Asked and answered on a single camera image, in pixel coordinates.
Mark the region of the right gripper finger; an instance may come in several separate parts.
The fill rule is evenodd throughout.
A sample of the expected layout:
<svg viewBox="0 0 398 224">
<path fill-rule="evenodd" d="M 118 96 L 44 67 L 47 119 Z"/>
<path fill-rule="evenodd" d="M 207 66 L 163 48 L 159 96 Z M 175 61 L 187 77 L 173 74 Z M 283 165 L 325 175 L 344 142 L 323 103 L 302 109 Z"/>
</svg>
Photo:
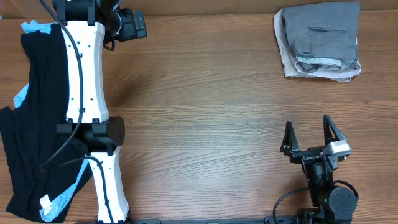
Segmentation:
<svg viewBox="0 0 398 224">
<path fill-rule="evenodd" d="M 285 156 L 293 156 L 300 152 L 300 146 L 291 121 L 286 122 L 285 134 L 280 147 L 280 152 Z"/>
<path fill-rule="evenodd" d="M 327 114 L 323 116 L 323 132 L 326 145 L 335 141 L 348 140 Z"/>
</svg>

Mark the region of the grey shorts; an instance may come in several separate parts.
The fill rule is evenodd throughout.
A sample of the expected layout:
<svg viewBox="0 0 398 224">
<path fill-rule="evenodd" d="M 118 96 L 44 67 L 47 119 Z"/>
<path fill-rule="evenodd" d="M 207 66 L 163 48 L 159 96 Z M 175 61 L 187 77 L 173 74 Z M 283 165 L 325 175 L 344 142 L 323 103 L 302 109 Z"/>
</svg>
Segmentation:
<svg viewBox="0 0 398 224">
<path fill-rule="evenodd" d="M 283 8 L 285 35 L 296 66 L 306 73 L 360 69 L 359 14 L 359 2 L 324 2 Z"/>
</svg>

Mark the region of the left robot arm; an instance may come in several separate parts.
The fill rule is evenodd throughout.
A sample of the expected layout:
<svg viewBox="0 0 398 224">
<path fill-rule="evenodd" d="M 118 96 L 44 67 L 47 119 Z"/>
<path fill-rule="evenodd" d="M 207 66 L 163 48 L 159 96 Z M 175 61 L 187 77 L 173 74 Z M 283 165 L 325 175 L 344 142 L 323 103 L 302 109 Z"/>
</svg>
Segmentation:
<svg viewBox="0 0 398 224">
<path fill-rule="evenodd" d="M 111 117 L 103 90 L 102 51 L 108 43 L 147 37 L 142 11 L 119 1 L 54 0 L 49 13 L 62 28 L 67 49 L 69 99 L 66 122 L 57 125 L 67 143 L 77 141 L 89 165 L 98 199 L 96 223 L 132 223 L 120 168 L 125 138 L 122 117 Z"/>
</svg>

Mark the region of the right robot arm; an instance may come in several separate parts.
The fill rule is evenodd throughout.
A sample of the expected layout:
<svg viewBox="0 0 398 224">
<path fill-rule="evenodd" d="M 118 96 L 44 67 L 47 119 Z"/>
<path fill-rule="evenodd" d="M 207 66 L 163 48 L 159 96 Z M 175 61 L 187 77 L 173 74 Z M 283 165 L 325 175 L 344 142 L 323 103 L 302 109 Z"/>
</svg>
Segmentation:
<svg viewBox="0 0 398 224">
<path fill-rule="evenodd" d="M 309 191 L 311 208 L 302 208 L 289 218 L 290 223 L 351 223 L 359 200 L 356 189 L 346 181 L 334 180 L 333 172 L 338 163 L 351 155 L 347 137 L 336 127 L 332 119 L 323 116 L 323 146 L 302 151 L 291 121 L 285 125 L 280 152 L 289 156 L 290 162 L 301 165 L 308 187 L 293 190 L 275 203 L 272 218 L 279 223 L 277 206 L 290 195 Z"/>
</svg>

